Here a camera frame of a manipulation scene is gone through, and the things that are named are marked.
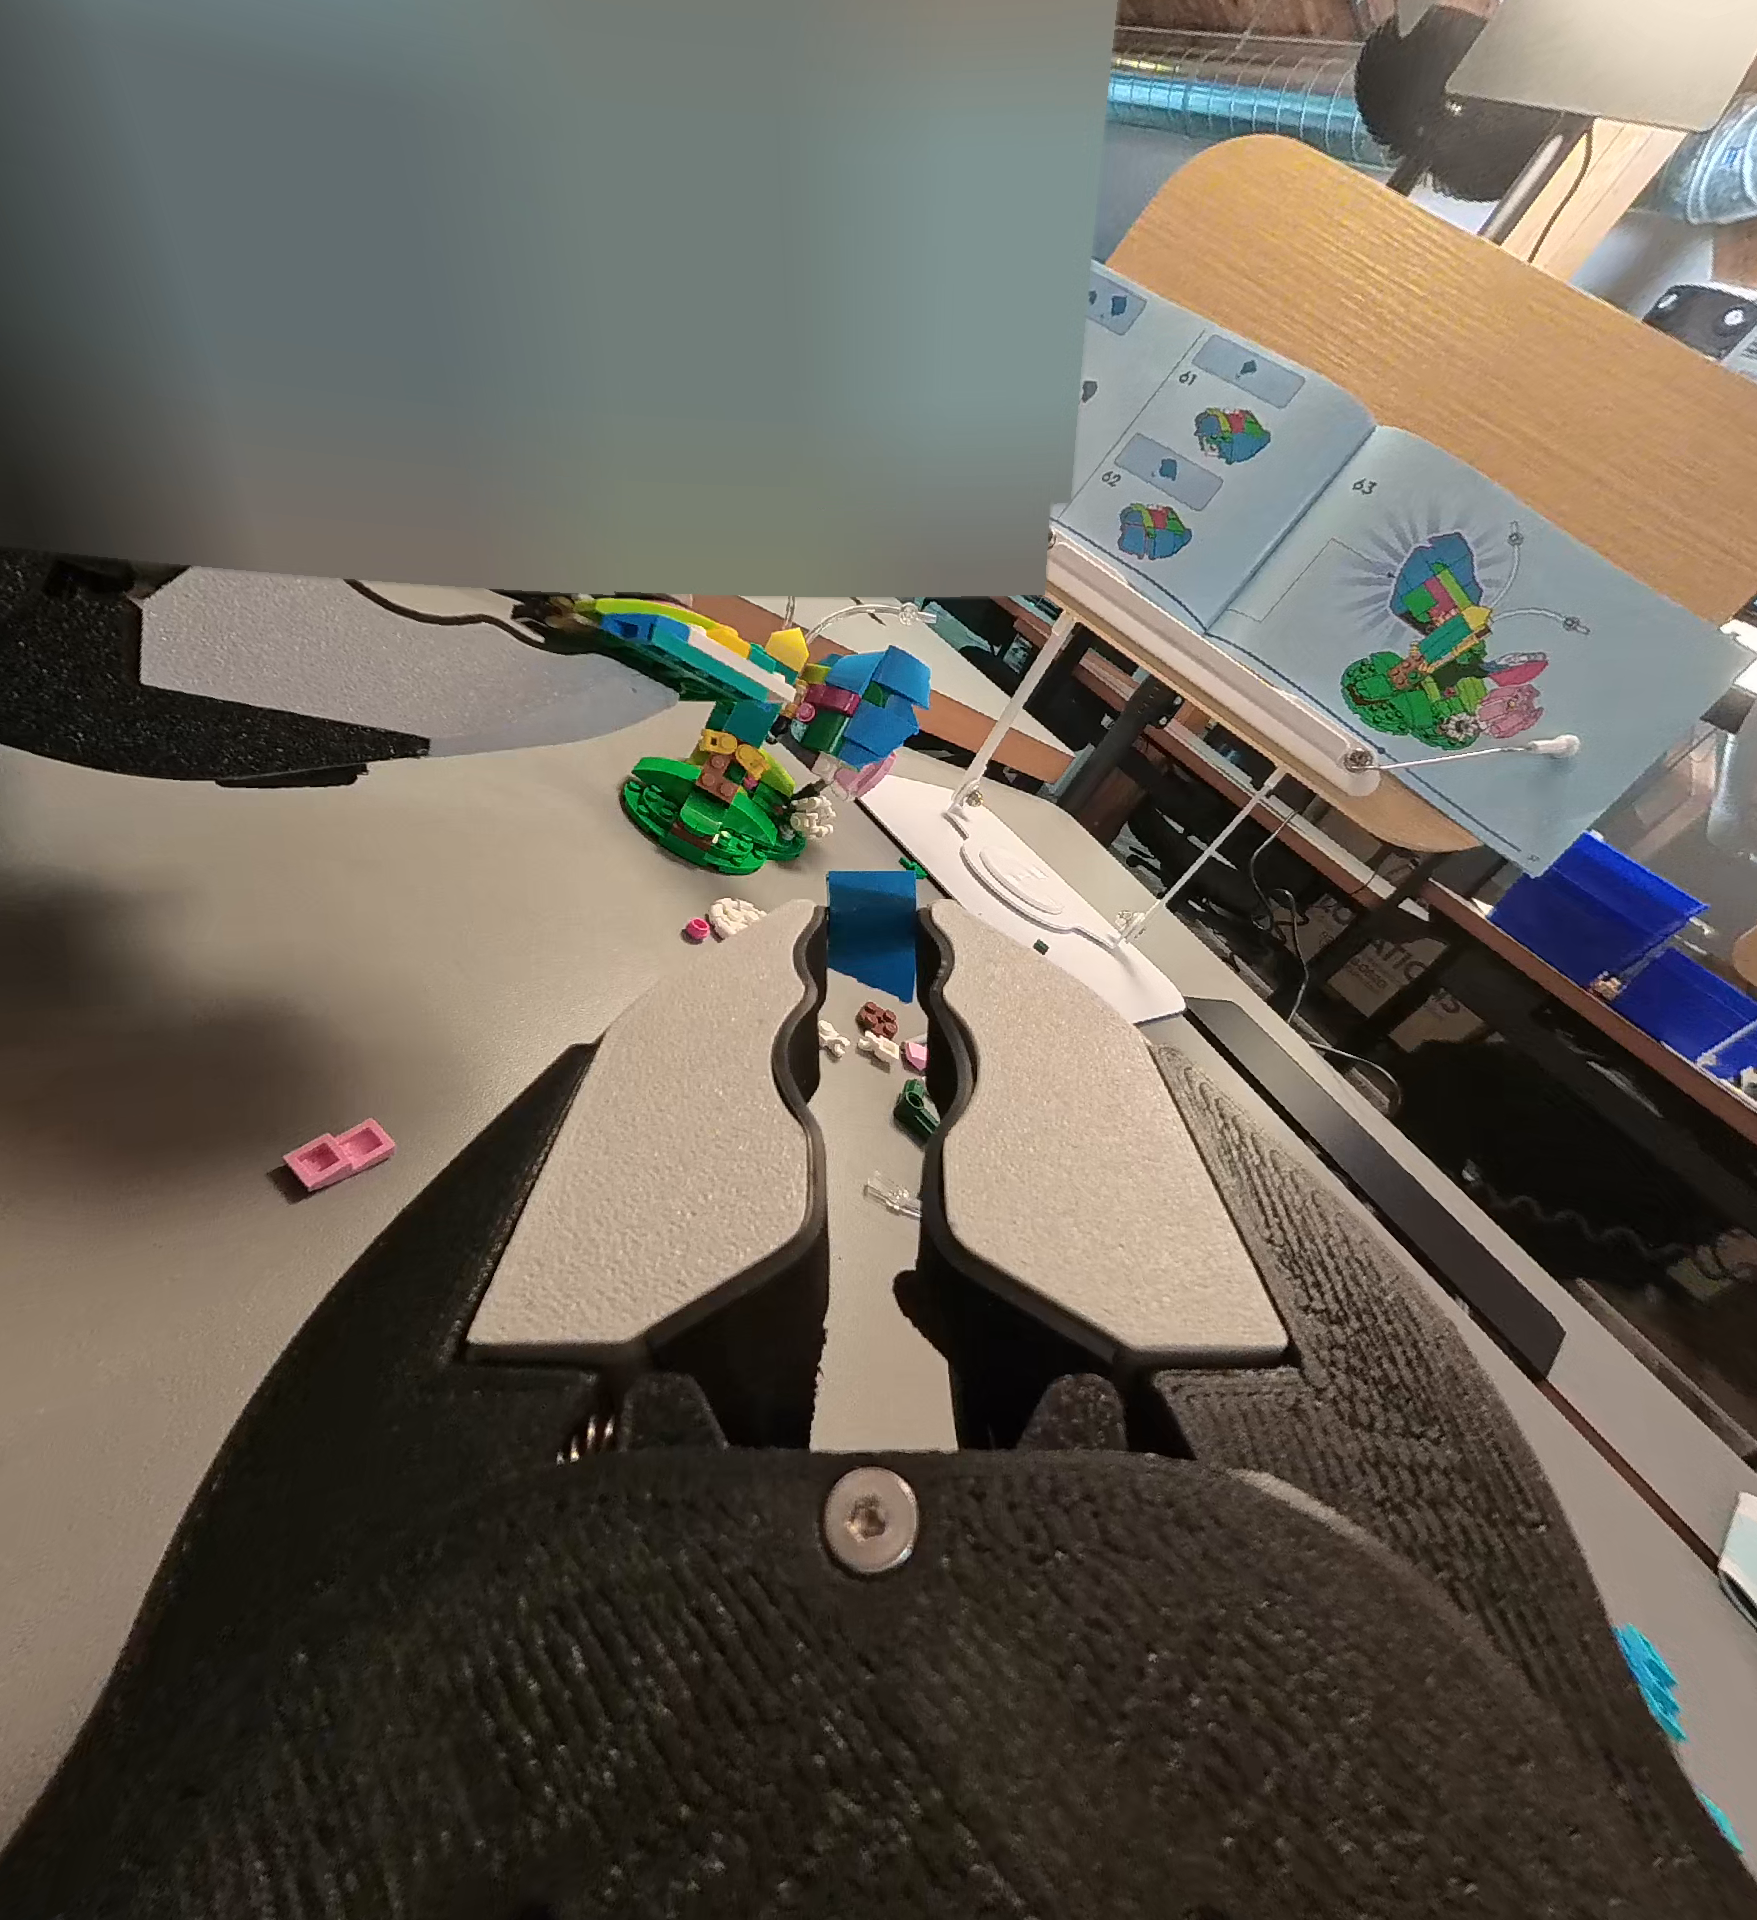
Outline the black equipment case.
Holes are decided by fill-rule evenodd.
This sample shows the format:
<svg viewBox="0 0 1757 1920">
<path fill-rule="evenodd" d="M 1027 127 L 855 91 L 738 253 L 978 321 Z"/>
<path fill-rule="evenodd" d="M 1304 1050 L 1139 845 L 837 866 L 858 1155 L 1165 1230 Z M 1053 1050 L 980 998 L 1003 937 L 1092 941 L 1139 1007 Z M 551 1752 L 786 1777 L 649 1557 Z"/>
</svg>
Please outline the black equipment case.
<svg viewBox="0 0 1757 1920">
<path fill-rule="evenodd" d="M 1367 1025 L 1392 1007 L 1402 1018 L 1385 1033 L 1398 1055 L 1432 1045 L 1468 1045 L 1488 1036 L 1488 1025 L 1435 974 L 1445 947 L 1427 937 L 1408 943 L 1371 941 L 1335 973 L 1323 966 L 1325 951 L 1356 922 L 1348 899 L 1319 898 L 1296 913 L 1291 947 L 1306 969 L 1303 1003 L 1335 1021 Z"/>
</svg>

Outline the scattered small lego pieces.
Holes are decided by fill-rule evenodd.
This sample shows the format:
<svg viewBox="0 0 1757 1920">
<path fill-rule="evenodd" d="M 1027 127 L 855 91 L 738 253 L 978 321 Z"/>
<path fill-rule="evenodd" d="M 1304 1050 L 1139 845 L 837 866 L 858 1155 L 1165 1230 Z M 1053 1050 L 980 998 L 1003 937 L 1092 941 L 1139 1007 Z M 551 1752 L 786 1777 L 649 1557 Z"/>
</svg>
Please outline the scattered small lego pieces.
<svg viewBox="0 0 1757 1920">
<path fill-rule="evenodd" d="M 721 943 L 742 934 L 746 926 L 764 916 L 766 913 L 748 899 L 717 898 L 706 913 L 683 922 L 680 941 L 688 947 Z M 840 1032 L 829 1021 L 818 1021 L 818 1050 L 835 1061 L 855 1050 L 876 1063 L 903 1067 L 916 1076 L 923 1076 L 929 1063 L 926 1039 L 905 1037 L 895 1011 L 876 1000 L 865 1000 L 858 1009 L 853 1030 Z"/>
</svg>

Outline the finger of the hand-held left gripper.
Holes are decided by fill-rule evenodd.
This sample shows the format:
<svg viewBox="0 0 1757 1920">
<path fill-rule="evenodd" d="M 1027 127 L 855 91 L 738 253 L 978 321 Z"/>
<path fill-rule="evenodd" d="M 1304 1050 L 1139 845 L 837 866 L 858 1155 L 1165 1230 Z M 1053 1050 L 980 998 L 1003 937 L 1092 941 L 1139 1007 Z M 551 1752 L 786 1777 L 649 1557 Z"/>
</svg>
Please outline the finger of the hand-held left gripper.
<svg viewBox="0 0 1757 1920">
<path fill-rule="evenodd" d="M 430 754 L 571 745 L 680 704 L 620 659 L 542 647 L 517 604 L 493 590 L 205 567 L 142 602 L 142 681 L 416 735 Z"/>
</svg>

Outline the metal air duct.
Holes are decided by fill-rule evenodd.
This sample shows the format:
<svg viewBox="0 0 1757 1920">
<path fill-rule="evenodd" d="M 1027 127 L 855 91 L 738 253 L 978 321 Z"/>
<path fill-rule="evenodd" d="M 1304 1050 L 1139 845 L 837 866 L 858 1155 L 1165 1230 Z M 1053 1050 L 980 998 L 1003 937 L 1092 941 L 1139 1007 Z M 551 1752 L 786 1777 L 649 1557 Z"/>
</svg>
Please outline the metal air duct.
<svg viewBox="0 0 1757 1920">
<path fill-rule="evenodd" d="M 1203 144 L 1282 135 L 1387 174 L 1394 153 L 1354 96 L 1360 53 L 1356 41 L 1124 32 L 1109 58 L 1106 117 Z"/>
</svg>

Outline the blue lego wedge piece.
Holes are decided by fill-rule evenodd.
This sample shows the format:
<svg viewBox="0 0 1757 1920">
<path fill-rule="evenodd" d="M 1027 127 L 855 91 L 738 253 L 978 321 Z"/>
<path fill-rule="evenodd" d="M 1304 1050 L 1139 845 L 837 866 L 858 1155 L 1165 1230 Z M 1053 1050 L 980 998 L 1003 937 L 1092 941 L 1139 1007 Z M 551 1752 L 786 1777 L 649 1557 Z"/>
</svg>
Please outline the blue lego wedge piece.
<svg viewBox="0 0 1757 1920">
<path fill-rule="evenodd" d="M 827 966 L 895 1003 L 916 998 L 918 876 L 835 868 L 824 878 Z"/>
</svg>

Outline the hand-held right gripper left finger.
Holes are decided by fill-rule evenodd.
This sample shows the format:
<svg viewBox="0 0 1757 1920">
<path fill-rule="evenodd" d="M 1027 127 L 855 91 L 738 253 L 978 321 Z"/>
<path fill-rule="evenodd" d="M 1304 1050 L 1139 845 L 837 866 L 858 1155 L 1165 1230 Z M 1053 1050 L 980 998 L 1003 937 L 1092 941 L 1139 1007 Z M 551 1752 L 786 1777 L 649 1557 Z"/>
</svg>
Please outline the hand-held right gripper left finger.
<svg viewBox="0 0 1757 1920">
<path fill-rule="evenodd" d="M 467 1323 L 476 1357 L 628 1365 L 818 1265 L 820 934 L 792 899 L 606 1028 Z"/>
</svg>

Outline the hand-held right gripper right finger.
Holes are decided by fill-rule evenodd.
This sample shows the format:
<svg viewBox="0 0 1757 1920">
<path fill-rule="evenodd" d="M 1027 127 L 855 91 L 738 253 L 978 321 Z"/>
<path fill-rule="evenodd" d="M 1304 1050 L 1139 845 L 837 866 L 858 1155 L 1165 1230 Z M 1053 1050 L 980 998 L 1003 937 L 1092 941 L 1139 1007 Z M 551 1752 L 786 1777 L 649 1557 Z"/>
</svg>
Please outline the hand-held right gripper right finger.
<svg viewBox="0 0 1757 1920">
<path fill-rule="evenodd" d="M 951 899 L 920 937 L 926 1254 L 1119 1373 L 1277 1364 L 1274 1300 L 1139 1030 Z"/>
</svg>

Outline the pile of loose lego pieces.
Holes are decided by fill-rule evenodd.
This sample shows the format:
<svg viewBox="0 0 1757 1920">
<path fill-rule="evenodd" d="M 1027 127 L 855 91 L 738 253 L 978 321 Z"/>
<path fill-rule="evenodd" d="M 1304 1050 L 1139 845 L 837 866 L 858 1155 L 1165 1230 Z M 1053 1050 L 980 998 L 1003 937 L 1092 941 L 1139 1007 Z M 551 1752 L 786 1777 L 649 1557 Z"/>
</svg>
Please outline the pile of loose lego pieces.
<svg viewBox="0 0 1757 1920">
<path fill-rule="evenodd" d="M 1688 1743 L 1678 1696 L 1678 1681 L 1655 1643 L 1634 1624 L 1613 1626 L 1616 1646 L 1634 1678 L 1635 1693 L 1657 1733 L 1674 1749 Z"/>
</svg>

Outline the open lego instruction booklet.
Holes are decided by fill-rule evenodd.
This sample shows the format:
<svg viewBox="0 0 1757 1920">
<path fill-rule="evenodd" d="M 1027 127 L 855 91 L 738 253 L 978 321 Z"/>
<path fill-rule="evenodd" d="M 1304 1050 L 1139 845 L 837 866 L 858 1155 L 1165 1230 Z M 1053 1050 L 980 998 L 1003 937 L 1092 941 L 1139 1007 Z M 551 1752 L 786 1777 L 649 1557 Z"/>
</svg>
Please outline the open lego instruction booklet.
<svg viewBox="0 0 1757 1920">
<path fill-rule="evenodd" d="M 1751 670 L 1519 494 L 1345 389 L 1095 263 L 1049 581 L 1374 791 L 1400 781 L 1531 874 Z"/>
</svg>

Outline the pink lego brick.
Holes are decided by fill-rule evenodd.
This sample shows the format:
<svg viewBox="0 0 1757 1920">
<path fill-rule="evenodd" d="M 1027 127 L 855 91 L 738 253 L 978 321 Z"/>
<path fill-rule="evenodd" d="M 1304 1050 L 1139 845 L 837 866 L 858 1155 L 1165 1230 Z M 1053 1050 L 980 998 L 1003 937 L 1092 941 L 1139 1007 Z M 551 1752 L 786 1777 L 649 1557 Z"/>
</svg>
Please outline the pink lego brick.
<svg viewBox="0 0 1757 1920">
<path fill-rule="evenodd" d="M 281 1159 L 281 1170 L 301 1195 L 316 1195 L 383 1166 L 394 1152 L 386 1128 L 366 1118 L 292 1149 Z"/>
</svg>

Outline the white book stand base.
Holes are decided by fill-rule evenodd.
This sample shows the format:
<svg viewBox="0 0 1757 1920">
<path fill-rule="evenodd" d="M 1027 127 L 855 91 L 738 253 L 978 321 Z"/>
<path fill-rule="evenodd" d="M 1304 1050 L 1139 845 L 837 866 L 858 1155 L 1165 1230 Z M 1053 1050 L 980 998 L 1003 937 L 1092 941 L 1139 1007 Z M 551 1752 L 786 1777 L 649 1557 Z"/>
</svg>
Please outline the white book stand base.
<svg viewBox="0 0 1757 1920">
<path fill-rule="evenodd" d="M 859 807 L 977 918 L 1092 988 L 1125 1021 L 1176 1021 L 1184 994 L 987 804 L 889 773 Z"/>
</svg>

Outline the black desk edge panel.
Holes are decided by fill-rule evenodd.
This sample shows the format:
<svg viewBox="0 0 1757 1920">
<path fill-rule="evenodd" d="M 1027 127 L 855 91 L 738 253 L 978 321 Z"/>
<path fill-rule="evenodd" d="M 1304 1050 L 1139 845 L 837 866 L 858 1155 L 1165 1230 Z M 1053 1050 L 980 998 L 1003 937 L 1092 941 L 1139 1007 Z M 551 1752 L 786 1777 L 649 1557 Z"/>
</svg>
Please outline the black desk edge panel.
<svg viewBox="0 0 1757 1920">
<path fill-rule="evenodd" d="M 1511 1265 L 1485 1246 L 1438 1196 L 1422 1188 L 1396 1155 L 1360 1125 L 1342 1099 L 1293 1060 L 1244 1007 L 1186 998 L 1184 1017 L 1344 1186 L 1370 1207 L 1400 1246 L 1470 1310 L 1503 1352 L 1531 1379 L 1544 1381 L 1563 1349 L 1563 1327 Z"/>
</svg>

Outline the colourful lego model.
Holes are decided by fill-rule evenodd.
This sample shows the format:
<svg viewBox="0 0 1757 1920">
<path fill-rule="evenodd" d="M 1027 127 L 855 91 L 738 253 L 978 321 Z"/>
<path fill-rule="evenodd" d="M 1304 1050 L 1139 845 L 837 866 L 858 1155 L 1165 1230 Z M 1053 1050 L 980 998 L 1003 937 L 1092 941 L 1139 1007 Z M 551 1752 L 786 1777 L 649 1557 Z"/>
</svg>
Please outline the colourful lego model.
<svg viewBox="0 0 1757 1920">
<path fill-rule="evenodd" d="M 837 805 L 886 781 L 929 717 L 929 667 L 902 646 L 818 651 L 800 625 L 752 637 L 651 597 L 533 594 L 512 610 L 551 654 L 610 659 L 683 703 L 708 700 L 682 756 L 632 766 L 622 809 L 649 843 L 723 878 L 829 838 Z"/>
</svg>

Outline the blue storage bin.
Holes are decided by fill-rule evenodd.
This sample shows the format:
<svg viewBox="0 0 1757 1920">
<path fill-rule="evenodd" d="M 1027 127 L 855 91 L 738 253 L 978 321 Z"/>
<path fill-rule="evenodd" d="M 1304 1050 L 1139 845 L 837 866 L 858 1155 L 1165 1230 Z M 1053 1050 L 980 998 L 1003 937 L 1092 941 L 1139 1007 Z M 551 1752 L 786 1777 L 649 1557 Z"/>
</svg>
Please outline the blue storage bin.
<svg viewBox="0 0 1757 1920">
<path fill-rule="evenodd" d="M 1757 1069 L 1757 1000 L 1678 947 L 1594 983 L 1621 1021 L 1720 1081 Z"/>
<path fill-rule="evenodd" d="M 1634 973 L 1705 913 L 1705 899 L 1585 832 L 1541 874 L 1514 878 L 1488 922 L 1585 988 Z"/>
</svg>

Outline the wooden side desk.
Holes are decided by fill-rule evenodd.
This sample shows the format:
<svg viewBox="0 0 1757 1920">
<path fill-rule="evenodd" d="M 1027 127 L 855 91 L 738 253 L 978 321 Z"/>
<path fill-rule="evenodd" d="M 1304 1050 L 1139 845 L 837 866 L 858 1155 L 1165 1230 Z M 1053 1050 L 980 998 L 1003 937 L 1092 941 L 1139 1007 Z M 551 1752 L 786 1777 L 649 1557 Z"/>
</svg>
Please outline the wooden side desk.
<svg viewBox="0 0 1757 1920">
<path fill-rule="evenodd" d="M 996 597 L 991 602 L 991 608 L 992 617 L 1006 624 L 1006 634 L 1012 634 L 1032 649 L 1030 667 L 1034 670 L 1034 654 L 1039 643 L 1049 639 L 1050 625 L 1050 622 L 1042 617 L 1042 610 L 1032 612 L 1015 597 Z M 1133 694 L 1145 692 L 1145 682 L 1125 674 L 1099 654 L 1092 654 L 1090 665 L 1082 665 L 1087 655 L 1087 646 L 1087 641 L 1071 639 L 1064 647 L 1063 661 L 1073 682 L 1082 685 L 1101 709 L 1107 709 L 1112 720 L 1116 720 L 1130 709 Z M 1178 762 L 1189 774 L 1211 783 L 1221 794 L 1243 786 L 1237 773 L 1226 766 L 1226 760 L 1200 743 L 1200 733 L 1189 733 L 1181 726 L 1178 720 L 1178 696 L 1172 696 L 1169 718 L 1147 724 L 1142 738 L 1167 760 Z M 1272 809 L 1266 809 L 1265 804 L 1255 804 L 1255 809 L 1265 809 L 1272 817 L 1272 826 L 1279 826 Z M 1757 1151 L 1757 1103 L 1745 1095 L 1737 1080 L 1718 1080 L 1708 1069 L 1698 1067 L 1657 1043 L 1655 1037 L 1638 1030 L 1634 1024 L 1621 1018 L 1611 998 L 1584 988 L 1554 971 L 1536 952 L 1514 943 L 1511 934 L 1494 926 L 1479 903 L 1463 898 L 1443 882 L 1443 870 L 1451 872 L 1453 866 L 1456 866 L 1458 874 L 1465 874 L 1465 870 L 1472 866 L 1474 855 L 1436 854 L 1427 855 L 1422 863 L 1414 861 L 1414 870 L 1406 874 L 1406 880 L 1414 880 L 1416 885 L 1406 892 L 1403 899 L 1390 906 L 1394 887 L 1400 885 L 1400 882 L 1385 882 L 1385 892 L 1377 896 L 1371 887 L 1370 868 L 1356 868 L 1351 874 L 1345 874 L 1345 868 L 1340 866 L 1340 857 L 1344 857 L 1342 850 L 1334 848 L 1319 855 L 1319 851 L 1314 851 L 1315 843 L 1304 842 L 1303 828 L 1291 830 L 1279 826 L 1279 838 L 1285 839 L 1286 835 L 1296 843 L 1294 851 L 1299 851 L 1299 855 L 1306 855 L 1319 868 L 1327 861 L 1334 883 L 1342 887 L 1349 899 L 1360 903 L 1360 906 L 1370 903 L 1367 910 L 1385 915 L 1387 918 L 1392 915 L 1406 916 L 1410 915 L 1412 899 L 1417 899 L 1417 908 L 1430 926 L 1427 931 L 1416 931 L 1412 934 L 1414 941 L 1423 934 L 1436 941 L 1438 928 L 1443 926 L 1446 937 L 1454 943 L 1479 949 L 1500 966 L 1523 974 L 1536 993 L 1602 1036 L 1609 1047 L 1628 1053 L 1641 1069 L 1655 1076 L 1659 1083 L 1673 1088 L 1686 1108 L 1708 1116 L 1714 1124 L 1741 1136 L 1741 1140 Z"/>
</svg>

